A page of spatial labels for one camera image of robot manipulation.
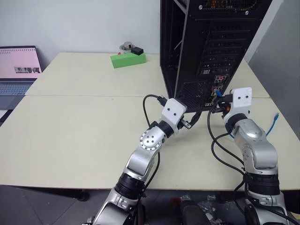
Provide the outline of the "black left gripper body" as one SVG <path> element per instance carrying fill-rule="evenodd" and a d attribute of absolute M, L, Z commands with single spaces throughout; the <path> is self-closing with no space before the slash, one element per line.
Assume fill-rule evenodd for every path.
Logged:
<path fill-rule="evenodd" d="M 190 123 L 188 121 L 186 121 L 184 119 L 184 115 L 183 115 L 178 123 L 178 130 L 180 130 L 182 128 L 190 129 L 191 127 L 192 126 L 190 125 Z"/>

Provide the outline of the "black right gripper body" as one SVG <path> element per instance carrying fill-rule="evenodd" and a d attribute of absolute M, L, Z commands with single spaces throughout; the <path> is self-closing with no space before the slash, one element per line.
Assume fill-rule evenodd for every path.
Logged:
<path fill-rule="evenodd" d="M 231 109 L 231 103 L 233 102 L 233 95 L 228 94 L 222 96 L 217 103 L 217 112 L 226 115 Z"/>

